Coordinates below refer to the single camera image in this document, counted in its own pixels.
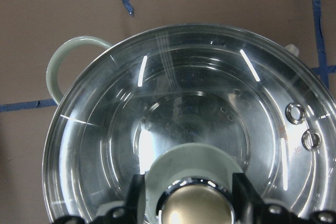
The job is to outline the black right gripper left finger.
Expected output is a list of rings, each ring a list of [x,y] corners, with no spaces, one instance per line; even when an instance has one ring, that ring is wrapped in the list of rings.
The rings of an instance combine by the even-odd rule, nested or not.
[[[145,175],[134,175],[126,200],[89,223],[143,223],[145,212]]]

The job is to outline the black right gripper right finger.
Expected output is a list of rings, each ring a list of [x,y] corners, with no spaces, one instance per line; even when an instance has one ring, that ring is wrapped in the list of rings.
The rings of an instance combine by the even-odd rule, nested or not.
[[[321,210],[302,219],[276,203],[265,203],[244,173],[233,173],[233,209],[240,223],[335,223],[335,212]]]

